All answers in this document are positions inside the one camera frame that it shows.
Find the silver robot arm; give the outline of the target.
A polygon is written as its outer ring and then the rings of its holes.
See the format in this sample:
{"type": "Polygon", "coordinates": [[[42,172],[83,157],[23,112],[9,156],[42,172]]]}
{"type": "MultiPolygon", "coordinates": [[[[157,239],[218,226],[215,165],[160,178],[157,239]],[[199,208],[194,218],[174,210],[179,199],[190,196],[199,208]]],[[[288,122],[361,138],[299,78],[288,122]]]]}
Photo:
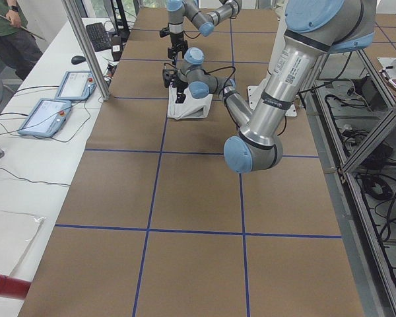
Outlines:
{"type": "Polygon", "coordinates": [[[198,1],[169,0],[166,2],[168,24],[160,30],[159,36],[170,37],[168,59],[173,65],[176,65],[178,54],[181,52],[184,57],[188,50],[188,43],[184,38],[184,18],[187,18],[201,35],[207,37],[214,31],[215,26],[228,18],[236,18],[242,9],[242,1],[239,0],[220,2],[222,5],[209,13],[203,13],[200,10],[198,1]]]}
{"type": "Polygon", "coordinates": [[[196,1],[168,1],[168,25],[160,35],[172,41],[168,57],[181,54],[183,59],[163,70],[164,85],[176,88],[179,101],[185,100],[185,90],[196,99],[209,94],[220,97],[238,126],[237,135],[224,144],[224,159],[233,171],[272,168],[282,158],[277,128],[317,58],[368,47],[374,39],[376,7],[375,1],[289,1],[284,8],[284,48],[256,107],[251,108],[232,80],[203,69],[203,52],[188,47],[183,37],[184,20],[208,36],[220,22],[237,17],[241,2],[223,1],[219,8],[202,13],[196,1]]]}

